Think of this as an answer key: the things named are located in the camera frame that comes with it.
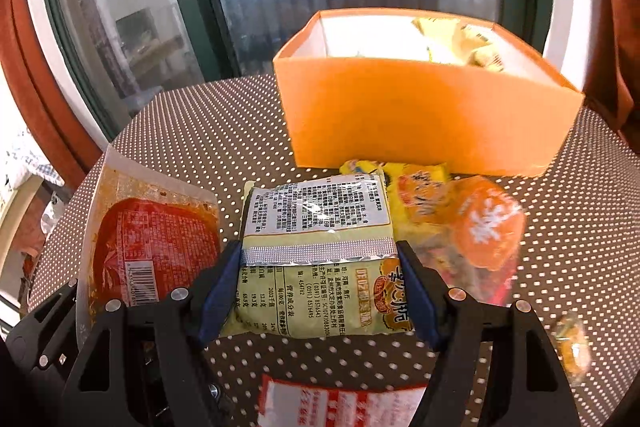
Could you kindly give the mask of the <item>large yellow chips bag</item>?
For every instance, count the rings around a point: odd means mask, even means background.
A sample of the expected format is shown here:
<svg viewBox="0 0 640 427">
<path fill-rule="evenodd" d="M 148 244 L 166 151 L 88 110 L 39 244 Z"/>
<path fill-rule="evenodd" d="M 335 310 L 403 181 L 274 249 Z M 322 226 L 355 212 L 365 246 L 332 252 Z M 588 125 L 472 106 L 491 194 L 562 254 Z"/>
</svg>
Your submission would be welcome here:
<svg viewBox="0 0 640 427">
<path fill-rule="evenodd" d="M 458 18 L 416 17 L 413 26 L 422 35 L 425 58 L 436 64 L 474 66 L 502 72 L 502 57 L 487 37 Z"/>
</svg>

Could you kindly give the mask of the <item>rust orange right curtain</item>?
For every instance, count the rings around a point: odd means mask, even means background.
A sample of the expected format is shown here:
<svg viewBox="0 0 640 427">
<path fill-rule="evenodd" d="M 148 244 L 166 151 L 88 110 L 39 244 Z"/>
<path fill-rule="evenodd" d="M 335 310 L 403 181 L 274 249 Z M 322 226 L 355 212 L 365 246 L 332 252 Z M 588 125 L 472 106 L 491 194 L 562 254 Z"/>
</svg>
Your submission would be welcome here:
<svg viewBox="0 0 640 427">
<path fill-rule="evenodd" d="M 639 0 L 601 0 L 585 94 L 612 130 L 639 150 Z"/>
</svg>

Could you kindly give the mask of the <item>orange cardboard box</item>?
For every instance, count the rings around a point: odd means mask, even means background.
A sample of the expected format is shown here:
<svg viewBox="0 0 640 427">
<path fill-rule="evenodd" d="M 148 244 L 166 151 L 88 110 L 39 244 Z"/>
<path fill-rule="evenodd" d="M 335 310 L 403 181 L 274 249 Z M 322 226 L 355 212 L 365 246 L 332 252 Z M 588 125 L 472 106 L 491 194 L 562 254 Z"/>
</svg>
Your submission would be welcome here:
<svg viewBox="0 0 640 427">
<path fill-rule="evenodd" d="M 416 17 L 458 18 L 475 27 L 495 43 L 503 71 L 427 61 Z M 300 167 L 370 159 L 539 176 L 584 101 L 506 28 L 417 10 L 318 12 L 282 46 L 273 70 Z"/>
</svg>

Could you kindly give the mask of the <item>rust orange curtain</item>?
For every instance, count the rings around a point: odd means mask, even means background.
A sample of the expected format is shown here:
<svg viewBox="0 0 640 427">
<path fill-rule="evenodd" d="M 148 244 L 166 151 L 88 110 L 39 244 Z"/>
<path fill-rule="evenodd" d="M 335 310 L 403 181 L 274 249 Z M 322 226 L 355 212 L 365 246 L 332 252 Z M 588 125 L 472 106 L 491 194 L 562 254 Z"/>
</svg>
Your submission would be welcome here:
<svg viewBox="0 0 640 427">
<path fill-rule="evenodd" d="M 585 94 L 612 130 L 639 150 L 639 0 L 601 0 Z"/>
<path fill-rule="evenodd" d="M 64 182 L 76 190 L 102 152 L 54 79 L 27 0 L 1 0 L 1 66 L 35 141 Z"/>
</svg>

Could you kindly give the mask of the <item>red white snack packet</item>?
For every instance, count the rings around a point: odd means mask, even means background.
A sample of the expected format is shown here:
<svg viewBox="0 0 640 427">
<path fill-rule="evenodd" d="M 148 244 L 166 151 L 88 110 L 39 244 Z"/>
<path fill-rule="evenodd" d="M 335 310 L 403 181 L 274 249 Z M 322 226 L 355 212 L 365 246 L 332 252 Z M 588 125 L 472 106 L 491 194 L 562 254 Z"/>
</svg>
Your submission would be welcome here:
<svg viewBox="0 0 640 427">
<path fill-rule="evenodd" d="M 265 375 L 258 426 L 409 426 L 425 387 L 345 390 L 294 384 Z"/>
</svg>

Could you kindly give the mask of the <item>orange translucent snack packet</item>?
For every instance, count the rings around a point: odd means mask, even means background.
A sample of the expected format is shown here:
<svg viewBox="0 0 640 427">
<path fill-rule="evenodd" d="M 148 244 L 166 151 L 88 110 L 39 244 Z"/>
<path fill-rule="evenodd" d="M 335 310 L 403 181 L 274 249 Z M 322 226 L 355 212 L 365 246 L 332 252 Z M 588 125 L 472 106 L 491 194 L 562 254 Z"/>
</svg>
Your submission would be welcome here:
<svg viewBox="0 0 640 427">
<path fill-rule="evenodd" d="M 424 267 L 480 303 L 503 306 L 518 265 L 526 225 L 520 203 L 484 176 L 450 182 L 446 230 L 426 248 L 413 249 Z"/>
</svg>

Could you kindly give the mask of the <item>pale green snack packet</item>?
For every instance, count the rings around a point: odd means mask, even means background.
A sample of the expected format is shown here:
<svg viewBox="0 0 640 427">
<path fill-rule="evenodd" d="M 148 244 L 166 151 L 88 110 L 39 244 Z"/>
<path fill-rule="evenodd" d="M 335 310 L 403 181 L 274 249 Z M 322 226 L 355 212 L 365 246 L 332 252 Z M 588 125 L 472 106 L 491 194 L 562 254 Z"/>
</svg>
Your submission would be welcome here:
<svg viewBox="0 0 640 427">
<path fill-rule="evenodd" d="M 309 339 L 410 332 L 381 173 L 245 185 L 241 262 L 226 336 Z"/>
</svg>

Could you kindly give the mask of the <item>small wrapped candy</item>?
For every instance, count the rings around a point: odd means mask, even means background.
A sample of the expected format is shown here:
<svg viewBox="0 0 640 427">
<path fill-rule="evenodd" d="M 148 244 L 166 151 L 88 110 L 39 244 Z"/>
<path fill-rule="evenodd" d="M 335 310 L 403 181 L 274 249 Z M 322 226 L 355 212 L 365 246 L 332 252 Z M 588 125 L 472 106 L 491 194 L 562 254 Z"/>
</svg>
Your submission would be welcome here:
<svg viewBox="0 0 640 427">
<path fill-rule="evenodd" d="M 587 377 L 592 355 L 586 328 L 575 312 L 568 312 L 552 326 L 551 339 L 568 382 L 579 387 Z"/>
</svg>

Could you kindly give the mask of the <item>rust orange left curtain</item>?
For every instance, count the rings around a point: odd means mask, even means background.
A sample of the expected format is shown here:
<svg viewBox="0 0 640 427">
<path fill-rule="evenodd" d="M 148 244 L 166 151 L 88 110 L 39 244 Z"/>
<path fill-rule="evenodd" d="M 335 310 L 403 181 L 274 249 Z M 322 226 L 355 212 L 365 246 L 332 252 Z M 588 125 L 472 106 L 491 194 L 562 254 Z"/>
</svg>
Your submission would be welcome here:
<svg viewBox="0 0 640 427">
<path fill-rule="evenodd" d="M 35 141 L 64 182 L 76 190 L 102 152 L 54 79 L 27 0 L 1 0 L 1 66 Z"/>
</svg>

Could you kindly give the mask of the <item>yellow cartoon snack packet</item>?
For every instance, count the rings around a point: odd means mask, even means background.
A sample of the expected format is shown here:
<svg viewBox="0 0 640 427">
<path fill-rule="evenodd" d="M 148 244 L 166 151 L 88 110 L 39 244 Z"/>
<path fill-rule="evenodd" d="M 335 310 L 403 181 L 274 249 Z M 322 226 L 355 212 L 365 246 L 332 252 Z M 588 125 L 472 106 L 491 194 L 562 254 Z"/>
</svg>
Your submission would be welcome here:
<svg viewBox="0 0 640 427">
<path fill-rule="evenodd" d="M 417 251 L 431 246 L 445 232 L 451 202 L 451 179 L 445 164 L 353 159 L 341 165 L 340 173 L 379 173 L 384 178 L 396 241 L 406 241 Z"/>
</svg>

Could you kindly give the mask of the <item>clear red spicy snack pouch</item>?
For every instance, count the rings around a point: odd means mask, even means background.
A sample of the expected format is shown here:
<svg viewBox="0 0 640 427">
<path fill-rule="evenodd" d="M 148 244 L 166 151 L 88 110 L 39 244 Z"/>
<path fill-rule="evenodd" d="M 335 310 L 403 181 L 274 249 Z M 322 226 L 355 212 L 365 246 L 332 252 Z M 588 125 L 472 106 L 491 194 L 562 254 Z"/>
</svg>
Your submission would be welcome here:
<svg viewBox="0 0 640 427">
<path fill-rule="evenodd" d="M 88 339 L 112 299 L 157 303 L 221 255 L 219 207 L 205 188 L 144 167 L 110 146 L 82 240 L 76 336 Z"/>
</svg>

